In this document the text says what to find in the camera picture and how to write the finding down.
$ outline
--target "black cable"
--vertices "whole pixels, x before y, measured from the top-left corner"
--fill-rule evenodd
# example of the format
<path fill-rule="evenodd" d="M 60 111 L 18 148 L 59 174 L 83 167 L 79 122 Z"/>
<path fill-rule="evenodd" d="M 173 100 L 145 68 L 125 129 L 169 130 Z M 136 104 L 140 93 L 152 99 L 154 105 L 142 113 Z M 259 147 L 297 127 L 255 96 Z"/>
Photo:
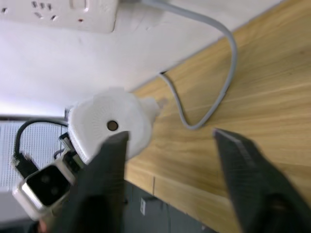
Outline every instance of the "black cable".
<path fill-rule="evenodd" d="M 19 153 L 20 149 L 20 138 L 23 133 L 23 131 L 31 124 L 34 123 L 51 123 L 55 125 L 61 125 L 64 127 L 67 127 L 67 124 L 64 123 L 63 121 L 60 120 L 52 120 L 52 119 L 47 119 L 47 118 L 38 118 L 38 119 L 33 119 L 33 120 L 28 120 L 24 124 L 21 125 L 21 127 L 18 129 L 16 137 L 15 137 L 15 143 L 14 143 L 14 159 L 19 159 L 22 154 Z"/>
<path fill-rule="evenodd" d="M 54 155 L 53 155 L 54 160 L 56 160 L 56 159 L 57 159 L 58 154 L 63 153 L 63 152 L 64 152 L 64 150 L 65 150 L 65 148 L 62 148 L 62 149 L 60 149 L 60 150 L 56 151 L 56 152 L 54 153 Z"/>

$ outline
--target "plug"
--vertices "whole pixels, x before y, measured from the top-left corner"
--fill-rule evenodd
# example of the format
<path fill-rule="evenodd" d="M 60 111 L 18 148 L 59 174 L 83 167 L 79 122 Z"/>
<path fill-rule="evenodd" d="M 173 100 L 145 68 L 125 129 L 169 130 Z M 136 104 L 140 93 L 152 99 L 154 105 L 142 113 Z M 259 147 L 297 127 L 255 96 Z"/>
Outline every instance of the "plug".
<path fill-rule="evenodd" d="M 33 160 L 27 155 L 24 156 L 22 153 L 19 153 L 18 156 L 14 156 L 12 164 L 24 179 L 36 171 L 39 171 Z"/>
<path fill-rule="evenodd" d="M 61 143 L 63 144 L 63 146 L 70 152 L 75 152 L 75 149 L 71 143 L 71 140 L 69 138 L 69 134 L 64 133 L 62 135 L 59 136 L 59 140 L 61 141 Z"/>

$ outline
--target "white plastic object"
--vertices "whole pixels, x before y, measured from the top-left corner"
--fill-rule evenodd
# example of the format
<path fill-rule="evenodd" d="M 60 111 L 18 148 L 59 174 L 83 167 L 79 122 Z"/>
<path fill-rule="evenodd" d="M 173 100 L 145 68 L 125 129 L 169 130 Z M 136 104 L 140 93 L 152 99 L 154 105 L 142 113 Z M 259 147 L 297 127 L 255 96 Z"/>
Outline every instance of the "white plastic object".
<path fill-rule="evenodd" d="M 0 0 L 0 20 L 110 33 L 118 5 L 119 0 Z"/>
<path fill-rule="evenodd" d="M 146 201 L 143 198 L 140 198 L 140 212 L 142 215 L 146 215 Z"/>
<path fill-rule="evenodd" d="M 109 136 L 129 131 L 129 160 L 150 143 L 153 123 L 159 114 L 155 99 L 138 99 L 122 88 L 110 88 L 70 110 L 68 133 L 77 153 L 88 164 Z M 118 129 L 109 130 L 109 121 L 117 122 Z"/>

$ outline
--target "wooden table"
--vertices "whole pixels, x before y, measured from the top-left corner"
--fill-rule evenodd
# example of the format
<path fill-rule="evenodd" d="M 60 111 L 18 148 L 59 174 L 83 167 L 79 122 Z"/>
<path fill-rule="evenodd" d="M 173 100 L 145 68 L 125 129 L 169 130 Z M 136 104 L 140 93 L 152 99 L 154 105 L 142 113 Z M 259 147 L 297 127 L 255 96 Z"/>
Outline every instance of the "wooden table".
<path fill-rule="evenodd" d="M 234 81 L 207 126 L 189 131 L 160 79 L 139 97 L 167 98 L 153 140 L 127 165 L 128 181 L 221 233 L 239 232 L 224 182 L 214 127 L 254 139 L 311 203 L 311 2 L 289 0 L 238 29 Z M 191 123 L 215 101 L 230 65 L 221 39 L 167 72 Z"/>

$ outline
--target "floor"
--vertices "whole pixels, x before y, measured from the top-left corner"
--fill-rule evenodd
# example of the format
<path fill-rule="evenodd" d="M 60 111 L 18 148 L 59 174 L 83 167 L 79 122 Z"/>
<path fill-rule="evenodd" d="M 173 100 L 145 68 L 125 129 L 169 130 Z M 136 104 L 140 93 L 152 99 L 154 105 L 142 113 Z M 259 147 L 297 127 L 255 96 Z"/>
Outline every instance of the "floor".
<path fill-rule="evenodd" d="M 136 187 L 126 184 L 125 196 L 128 204 L 124 210 L 124 233 L 215 233 L 189 215 Z M 146 215 L 140 211 L 140 199 L 152 199 L 146 204 Z"/>

